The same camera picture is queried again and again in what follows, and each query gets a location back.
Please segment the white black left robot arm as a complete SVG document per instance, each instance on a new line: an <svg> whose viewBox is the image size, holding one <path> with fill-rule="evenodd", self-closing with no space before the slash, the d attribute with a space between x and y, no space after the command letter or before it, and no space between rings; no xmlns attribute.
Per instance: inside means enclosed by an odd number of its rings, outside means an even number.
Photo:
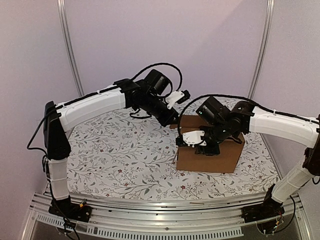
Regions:
<svg viewBox="0 0 320 240"><path fill-rule="evenodd" d="M185 94L178 89L162 95L171 85L165 75L153 69L141 80L125 78L83 97L60 104L51 101L45 105L44 117L38 125L43 128L42 152L47 159L45 170L48 171L51 195L56 200L54 207L63 217L70 217L75 211L74 205L68 201L67 158L71 146L66 133L104 113L128 108L144 110L163 127L173 124L179 115L173 106Z"/></svg>

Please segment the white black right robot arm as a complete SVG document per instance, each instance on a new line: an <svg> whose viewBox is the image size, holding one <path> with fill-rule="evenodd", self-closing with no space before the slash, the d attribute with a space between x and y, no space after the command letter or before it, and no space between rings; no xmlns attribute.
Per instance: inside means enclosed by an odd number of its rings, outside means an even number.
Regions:
<svg viewBox="0 0 320 240"><path fill-rule="evenodd" d="M197 135L196 145L218 148L240 133L266 134L290 140L306 147L304 160L283 180L271 186L259 206L262 218L269 218L291 194L320 174L320 119L271 110L245 97L237 96L232 109L223 105L216 94L207 99L196 113L209 125Z"/></svg>

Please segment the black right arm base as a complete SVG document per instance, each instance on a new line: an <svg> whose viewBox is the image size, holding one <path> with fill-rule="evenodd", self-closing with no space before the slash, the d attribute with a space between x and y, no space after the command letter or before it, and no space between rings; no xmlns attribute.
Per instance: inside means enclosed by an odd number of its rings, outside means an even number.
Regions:
<svg viewBox="0 0 320 240"><path fill-rule="evenodd" d="M284 213L285 210L283 204L272 199L241 208L241 217L244 219L245 223L276 217Z"/></svg>

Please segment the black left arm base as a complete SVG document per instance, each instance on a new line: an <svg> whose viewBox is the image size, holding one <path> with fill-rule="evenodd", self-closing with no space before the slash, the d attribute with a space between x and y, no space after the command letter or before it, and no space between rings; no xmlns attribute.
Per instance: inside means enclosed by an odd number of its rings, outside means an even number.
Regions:
<svg viewBox="0 0 320 240"><path fill-rule="evenodd" d="M93 208L85 201L81 203L73 203L70 198L63 200L52 200L48 212L52 215L67 217L70 220L88 223Z"/></svg>

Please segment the brown cardboard box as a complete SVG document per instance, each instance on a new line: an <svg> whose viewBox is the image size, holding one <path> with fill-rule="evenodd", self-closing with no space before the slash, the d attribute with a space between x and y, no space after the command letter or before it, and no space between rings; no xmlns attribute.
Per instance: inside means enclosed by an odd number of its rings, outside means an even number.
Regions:
<svg viewBox="0 0 320 240"><path fill-rule="evenodd" d="M213 125L208 124L198 115L183 115L180 121L180 132L183 134L198 131L201 126L212 127ZM179 146L176 169L189 172L234 173L245 145L242 133L238 138L241 144L232 139L226 139L219 144L218 155L206 155L196 147Z"/></svg>

